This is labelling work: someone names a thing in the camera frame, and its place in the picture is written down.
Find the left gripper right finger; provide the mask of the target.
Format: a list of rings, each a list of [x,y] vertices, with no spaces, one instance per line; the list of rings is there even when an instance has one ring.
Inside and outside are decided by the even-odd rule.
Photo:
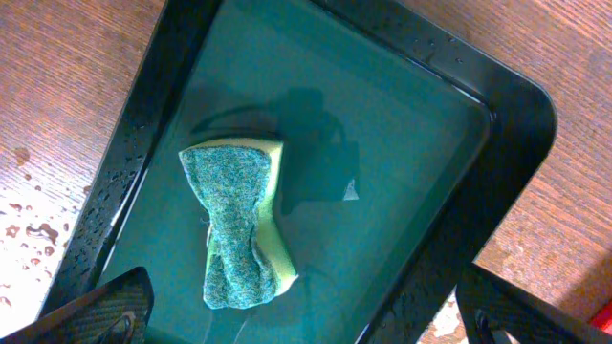
[[[611,335],[471,264],[455,290],[468,342],[610,343]]]

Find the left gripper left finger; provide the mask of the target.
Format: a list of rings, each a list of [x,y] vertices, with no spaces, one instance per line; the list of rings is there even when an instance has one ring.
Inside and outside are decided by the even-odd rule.
[[[3,343],[143,343],[154,306],[145,268],[103,286],[1,339]]]

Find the green dish sponge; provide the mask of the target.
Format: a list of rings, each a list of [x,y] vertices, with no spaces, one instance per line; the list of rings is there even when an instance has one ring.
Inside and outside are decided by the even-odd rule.
[[[208,214],[206,305],[249,309],[271,302],[298,278],[273,206],[283,143],[221,138],[179,153],[187,182]]]

